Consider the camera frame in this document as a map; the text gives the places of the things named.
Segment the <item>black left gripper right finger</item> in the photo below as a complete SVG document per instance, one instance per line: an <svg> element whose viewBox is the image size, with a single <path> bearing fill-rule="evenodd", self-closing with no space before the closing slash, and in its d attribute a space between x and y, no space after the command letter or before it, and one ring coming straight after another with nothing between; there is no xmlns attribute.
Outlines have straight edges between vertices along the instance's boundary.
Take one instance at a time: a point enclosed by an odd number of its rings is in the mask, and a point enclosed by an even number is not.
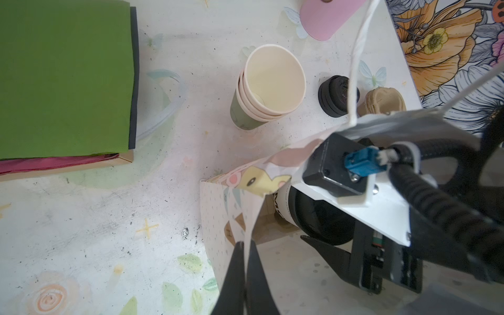
<svg viewBox="0 0 504 315"><path fill-rule="evenodd" d="M280 315L254 241L250 243L245 280L246 313L250 315Z"/></svg>

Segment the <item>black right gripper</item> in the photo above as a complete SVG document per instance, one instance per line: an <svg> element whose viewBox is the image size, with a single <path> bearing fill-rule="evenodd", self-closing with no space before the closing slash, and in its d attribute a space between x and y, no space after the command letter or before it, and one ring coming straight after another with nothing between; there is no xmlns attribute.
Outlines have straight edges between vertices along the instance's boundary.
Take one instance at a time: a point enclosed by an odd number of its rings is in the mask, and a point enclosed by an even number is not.
<svg viewBox="0 0 504 315"><path fill-rule="evenodd" d="M372 294L380 294L385 280L420 293L423 286L423 261L406 247L383 237L374 241L374 230L356 222L351 253L310 236L301 239L314 248L327 265L346 282Z"/></svg>

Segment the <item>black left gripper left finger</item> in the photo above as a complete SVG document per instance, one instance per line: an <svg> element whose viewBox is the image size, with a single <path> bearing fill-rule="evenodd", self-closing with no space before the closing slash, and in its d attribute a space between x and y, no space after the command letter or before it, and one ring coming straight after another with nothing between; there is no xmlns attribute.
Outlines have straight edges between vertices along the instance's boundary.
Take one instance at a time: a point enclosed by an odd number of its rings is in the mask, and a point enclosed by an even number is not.
<svg viewBox="0 0 504 315"><path fill-rule="evenodd" d="M245 305L244 243L238 242L211 315L242 315Z"/></svg>

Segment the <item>white paper coffee cup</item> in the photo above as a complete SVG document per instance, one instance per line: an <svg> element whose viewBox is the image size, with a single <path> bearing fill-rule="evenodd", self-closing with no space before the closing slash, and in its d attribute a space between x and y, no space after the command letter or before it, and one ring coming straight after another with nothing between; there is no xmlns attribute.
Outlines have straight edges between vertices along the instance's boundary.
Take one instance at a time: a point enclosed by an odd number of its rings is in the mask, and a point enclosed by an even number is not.
<svg viewBox="0 0 504 315"><path fill-rule="evenodd" d="M276 211L284 220L299 228L295 214L297 193L298 190L294 188L291 185L291 181L289 181L274 194L274 205Z"/></svg>

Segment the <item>cartoon animal paper gift bag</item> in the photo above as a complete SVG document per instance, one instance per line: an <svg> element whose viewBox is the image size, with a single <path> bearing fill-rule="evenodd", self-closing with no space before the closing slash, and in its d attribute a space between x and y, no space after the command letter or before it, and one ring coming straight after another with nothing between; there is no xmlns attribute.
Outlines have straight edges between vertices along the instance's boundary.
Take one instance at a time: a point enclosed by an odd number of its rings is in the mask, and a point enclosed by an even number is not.
<svg viewBox="0 0 504 315"><path fill-rule="evenodd" d="M285 184L324 200L424 262L503 282L503 2L388 1L416 91L418 111L359 116L386 69L351 70L347 110L338 127L270 157L203 181L209 229L235 247L254 241L267 196ZM360 196L335 197L304 183L312 153L332 134L368 138L388 168L368 177Z"/></svg>

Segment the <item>brown pulp cup carrier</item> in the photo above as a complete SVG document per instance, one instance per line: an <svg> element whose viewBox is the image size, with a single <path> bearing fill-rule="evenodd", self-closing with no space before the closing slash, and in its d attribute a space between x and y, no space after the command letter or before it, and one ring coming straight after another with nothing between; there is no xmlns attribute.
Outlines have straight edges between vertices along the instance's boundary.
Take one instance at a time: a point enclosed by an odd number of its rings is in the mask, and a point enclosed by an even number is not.
<svg viewBox="0 0 504 315"><path fill-rule="evenodd" d="M378 87L367 93L364 103L357 108L359 116L406 111L402 95L394 88Z"/></svg>

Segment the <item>black plastic cup lid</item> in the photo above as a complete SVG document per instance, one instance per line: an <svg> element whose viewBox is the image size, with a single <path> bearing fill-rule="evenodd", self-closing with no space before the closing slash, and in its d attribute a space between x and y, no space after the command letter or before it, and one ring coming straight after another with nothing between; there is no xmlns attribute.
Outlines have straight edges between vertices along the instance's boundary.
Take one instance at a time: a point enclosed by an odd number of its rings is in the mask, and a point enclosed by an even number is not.
<svg viewBox="0 0 504 315"><path fill-rule="evenodd" d="M313 200L291 187L288 210L295 225L312 238L343 245L354 236L355 218L324 200Z"/></svg>

